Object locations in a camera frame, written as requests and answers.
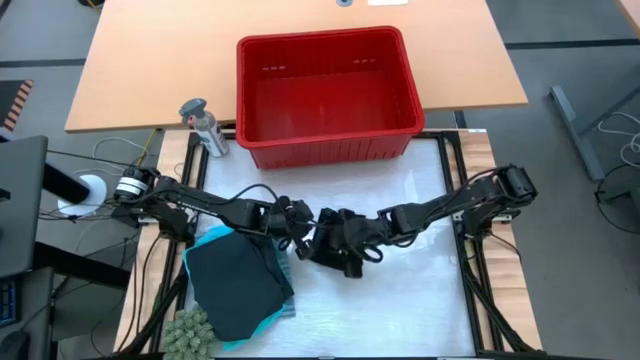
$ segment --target green textured object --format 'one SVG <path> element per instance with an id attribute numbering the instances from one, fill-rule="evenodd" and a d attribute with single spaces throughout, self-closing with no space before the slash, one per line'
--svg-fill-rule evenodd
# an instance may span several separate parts
<path id="1" fill-rule="evenodd" d="M 176 312 L 175 320 L 165 326 L 162 340 L 164 360 L 208 360 L 216 340 L 207 314 L 200 306 Z"/>

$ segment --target gray floor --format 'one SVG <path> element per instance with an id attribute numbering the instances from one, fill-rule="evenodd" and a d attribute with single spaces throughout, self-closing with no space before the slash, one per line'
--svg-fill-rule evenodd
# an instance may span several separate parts
<path id="1" fill-rule="evenodd" d="M 633 38 L 635 34 L 613 0 L 489 0 L 506 42 L 567 41 Z M 0 61 L 81 58 L 86 56 L 97 14 L 74 0 L 14 0 L 0 21 Z M 55 34 L 54 40 L 44 34 Z M 511 59 L 529 97 L 529 106 L 516 109 L 466 111 L 469 127 L 487 128 L 496 160 L 527 168 L 540 196 L 514 225 L 525 276 L 544 348 L 564 355 L 637 359 L 640 344 L 640 236 L 623 233 L 598 213 L 592 184 L 583 169 L 548 91 L 561 85 L 574 105 L 595 101 L 617 78 L 636 66 L 640 47 L 614 49 L 511 51 Z M 0 79 L 32 79 L 35 87 L 16 133 L 47 135 L 50 147 L 90 154 L 93 144 L 107 136 L 144 143 L 149 131 L 68 135 L 63 125 L 82 69 L 78 67 L 1 69 Z M 626 111 L 640 116 L 640 101 Z M 434 128 L 452 127 L 450 112 L 428 114 Z M 611 123 L 611 126 L 626 126 Z M 606 168 L 619 163 L 614 155 L 624 141 L 593 135 Z M 157 144 L 152 152 L 157 154 Z M 131 160 L 137 151 L 106 144 L 101 156 Z M 90 161 L 50 156 L 67 171 L 101 167 Z M 100 174 L 111 182 L 114 179 Z M 624 200 L 606 211 L 629 228 L 639 214 Z M 55 204 L 48 195 L 43 208 Z M 74 250 L 83 225 L 40 224 L 39 239 Z M 80 253 L 115 243 L 131 230 L 116 224 L 95 225 L 87 231 Z M 120 252 L 105 255 L 119 262 Z M 86 335 L 104 316 L 96 331 L 103 352 L 113 343 L 119 308 L 109 315 L 121 293 L 93 287 L 69 296 L 59 310 L 57 326 L 66 359 L 96 356 Z"/>

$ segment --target teal cloth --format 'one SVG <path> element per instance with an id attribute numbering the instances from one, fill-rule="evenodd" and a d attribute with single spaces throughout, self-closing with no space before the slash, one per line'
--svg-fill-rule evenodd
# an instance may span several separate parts
<path id="1" fill-rule="evenodd" d="M 189 251 L 193 251 L 194 249 L 197 249 L 202 245 L 215 241 L 225 235 L 229 235 L 232 232 L 233 232 L 233 229 L 228 228 L 226 226 L 214 226 L 211 229 L 209 229 L 209 231 L 207 231 L 206 234 L 204 234 L 198 240 L 196 240 L 196 243 L 195 245 L 193 245 L 193 247 L 187 249 L 182 253 L 182 261 L 184 262 L 184 266 L 187 268 L 187 274 L 189 275 L 189 278 L 191 278 L 191 272 L 189 271 L 189 264 L 187 263 L 187 253 Z M 256 330 L 253 332 L 253 335 L 251 335 L 251 337 L 257 336 L 258 334 L 261 334 L 262 332 L 267 330 L 267 328 L 271 326 L 276 321 L 276 319 L 280 317 L 280 315 L 282 315 L 283 311 L 284 311 L 284 305 L 280 310 L 276 311 L 275 313 L 271 314 L 271 316 L 262 320 L 262 322 L 258 325 Z M 238 340 L 238 341 L 225 341 L 222 343 L 222 348 L 225 351 L 230 351 L 242 346 L 245 342 L 249 340 L 251 339 Z"/>

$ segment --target red plastic basket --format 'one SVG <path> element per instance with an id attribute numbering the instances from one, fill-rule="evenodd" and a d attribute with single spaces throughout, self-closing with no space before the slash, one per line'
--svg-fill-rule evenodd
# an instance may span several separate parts
<path id="1" fill-rule="evenodd" d="M 238 43 L 237 141 L 258 168 L 401 155 L 424 115 L 394 27 Z"/>

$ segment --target gray bottle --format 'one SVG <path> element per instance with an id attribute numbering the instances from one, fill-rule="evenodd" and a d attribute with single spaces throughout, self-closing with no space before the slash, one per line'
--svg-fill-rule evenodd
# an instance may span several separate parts
<path id="1" fill-rule="evenodd" d="M 191 99 L 180 108 L 182 123 L 193 123 L 202 144 L 207 147 L 209 154 L 220 157 L 229 152 L 229 144 L 224 138 L 224 134 L 220 131 L 218 122 L 213 114 L 206 111 L 204 107 L 207 102 L 204 99 Z"/>

